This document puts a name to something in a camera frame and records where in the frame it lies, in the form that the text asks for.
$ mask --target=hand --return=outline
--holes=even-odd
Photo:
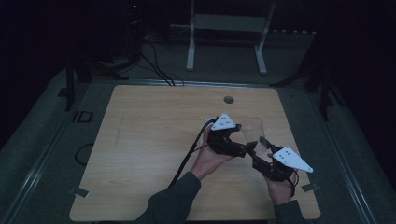
[[[268,153],[268,157],[272,158],[272,153]],[[272,181],[266,176],[264,177],[268,186],[268,193],[273,201],[274,205],[280,205],[282,203],[288,203],[291,199],[292,186],[289,181],[283,182]],[[296,174],[293,172],[289,177],[291,183],[296,182]]]
[[[210,133],[209,127],[204,131],[203,146],[206,146],[200,149],[195,164],[191,169],[191,172],[200,180],[215,172],[215,170],[225,161],[229,161],[233,158],[233,156],[217,154],[210,146],[207,145],[206,140]]]

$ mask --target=wooden board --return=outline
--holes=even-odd
[[[234,102],[226,104],[225,96]],[[205,119],[227,112],[236,123],[262,118],[266,138],[298,152],[277,92],[259,88],[118,86],[113,91],[77,196],[70,212],[75,221],[135,220],[148,199],[166,189]],[[242,133],[235,142],[245,144]],[[184,171],[189,171],[194,153]],[[262,175],[249,155],[227,161],[202,182],[188,220],[274,218]],[[305,172],[294,199],[305,218],[320,216]]]

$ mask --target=finger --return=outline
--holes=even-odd
[[[210,127],[211,127],[212,125],[213,125],[213,124],[207,125],[207,127],[206,127],[205,130],[204,130],[204,142],[206,142],[206,140],[207,140],[207,136],[209,135],[209,133],[210,133],[210,131],[211,131]]]

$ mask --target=white triangular marker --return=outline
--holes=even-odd
[[[314,169],[310,167],[293,149],[290,147],[284,147],[273,155],[273,158],[280,161],[285,166],[290,168],[304,170],[309,173],[314,172]]]
[[[223,113],[218,120],[212,125],[212,130],[223,130],[236,127],[235,122],[231,120],[227,113]]]

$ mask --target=metal frame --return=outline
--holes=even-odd
[[[76,112],[76,108],[80,105],[83,100],[83,95],[85,95],[88,86],[79,88],[79,94],[76,98],[75,103],[70,105],[69,110],[61,116],[61,121],[59,121],[58,126],[56,127],[55,132],[49,138],[48,143],[43,146],[42,153],[39,158],[35,161],[35,164],[30,169],[29,173],[26,175],[23,180],[20,189],[18,190],[17,195],[12,200],[12,203],[7,208],[4,215],[0,216],[0,224],[14,224],[18,223],[19,215],[21,214],[25,205],[29,202],[33,193],[35,192],[35,188],[44,172],[47,169],[48,164],[50,163],[50,159],[52,157],[53,152],[56,149],[56,144],[59,139],[62,137],[64,130],[67,126],[67,123],[70,122]]]
[[[248,31],[261,32],[262,38],[260,43],[254,47],[256,54],[257,65],[259,66],[260,74],[266,75],[267,68],[265,67],[264,58],[262,56],[262,48],[264,46],[265,38],[268,34],[268,28],[271,24],[271,19],[274,14],[276,3],[272,3],[269,13],[266,17],[245,17],[245,16],[225,16],[225,15],[209,15],[209,14],[195,14],[195,2],[191,0],[191,14],[190,14],[190,44],[189,53],[187,55],[187,71],[194,69],[195,59],[195,29],[214,29],[214,30],[231,30],[231,31]]]
[[[349,191],[349,194],[358,210],[359,215],[361,216],[361,221],[364,224],[376,224],[378,221],[375,218],[375,214],[367,202],[366,195],[361,189],[361,185],[357,180],[356,176],[353,174],[352,169],[349,166],[349,162],[344,155],[343,149],[337,141],[337,138],[334,135],[334,130],[330,126],[328,122],[326,122],[321,113],[316,106],[316,102],[314,97],[309,96],[309,101],[312,105],[312,109],[315,111],[316,117],[315,119],[321,123],[323,127],[323,131],[330,138],[330,142],[332,144],[332,154],[334,155],[334,159],[337,162],[337,165],[340,169],[340,173],[344,178],[346,183],[346,187]]]

